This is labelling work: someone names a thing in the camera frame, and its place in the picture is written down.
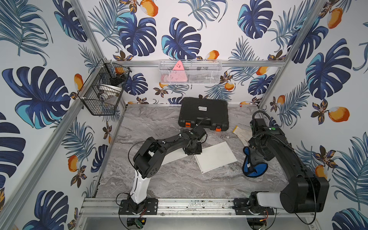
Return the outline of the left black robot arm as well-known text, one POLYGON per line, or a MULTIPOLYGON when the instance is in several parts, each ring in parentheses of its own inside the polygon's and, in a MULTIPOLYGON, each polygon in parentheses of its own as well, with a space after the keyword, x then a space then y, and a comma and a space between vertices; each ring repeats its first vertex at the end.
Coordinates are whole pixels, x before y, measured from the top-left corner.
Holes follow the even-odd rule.
POLYGON ((186 155, 199 155, 202 153, 202 138, 207 133, 201 123, 208 120, 204 118, 193 128, 181 128, 179 134, 166 139, 153 137, 142 141, 142 146, 137 151, 133 160, 129 163, 134 168, 135 177, 132 190, 128 193, 128 211, 133 214, 141 214, 147 203, 147 190, 150 179, 159 171, 165 157, 179 149, 186 155))

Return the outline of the white drawing tablet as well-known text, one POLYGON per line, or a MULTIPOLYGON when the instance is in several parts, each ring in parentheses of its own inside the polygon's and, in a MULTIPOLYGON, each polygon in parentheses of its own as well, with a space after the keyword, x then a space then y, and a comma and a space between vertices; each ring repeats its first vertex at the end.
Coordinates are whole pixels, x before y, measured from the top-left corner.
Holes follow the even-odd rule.
POLYGON ((202 173, 207 173, 219 167, 237 161, 227 142, 205 148, 195 159, 202 173))
POLYGON ((183 149, 175 150, 169 154, 167 154, 162 162, 162 165, 166 165, 168 163, 174 162, 176 160, 182 159, 184 157, 187 157, 187 154, 185 154, 183 149))

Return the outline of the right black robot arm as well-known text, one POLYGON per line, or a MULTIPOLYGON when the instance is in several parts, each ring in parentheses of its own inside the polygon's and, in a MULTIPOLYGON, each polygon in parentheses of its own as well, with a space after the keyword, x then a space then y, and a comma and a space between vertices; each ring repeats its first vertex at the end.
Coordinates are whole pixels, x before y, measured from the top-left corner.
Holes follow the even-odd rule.
POLYGON ((283 209, 296 215, 322 212, 329 190, 327 179, 318 177, 301 161, 280 127, 269 126, 263 118, 257 118, 257 114, 271 118, 262 110, 253 113, 252 137, 243 149, 243 174, 248 178, 260 177, 267 171, 267 163, 276 158, 288 184, 280 192, 252 192, 246 208, 252 213, 269 209, 283 209))

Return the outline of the blue grey microfibre cloth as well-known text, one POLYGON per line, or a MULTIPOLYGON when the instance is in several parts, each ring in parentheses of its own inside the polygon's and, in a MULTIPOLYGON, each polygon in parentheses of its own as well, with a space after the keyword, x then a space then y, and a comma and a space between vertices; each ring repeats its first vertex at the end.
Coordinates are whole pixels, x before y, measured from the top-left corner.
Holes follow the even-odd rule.
POLYGON ((248 178, 257 178, 264 175, 268 170, 268 164, 263 162, 253 164, 251 161, 251 149, 249 147, 244 147, 243 153, 245 154, 242 166, 243 174, 248 178))

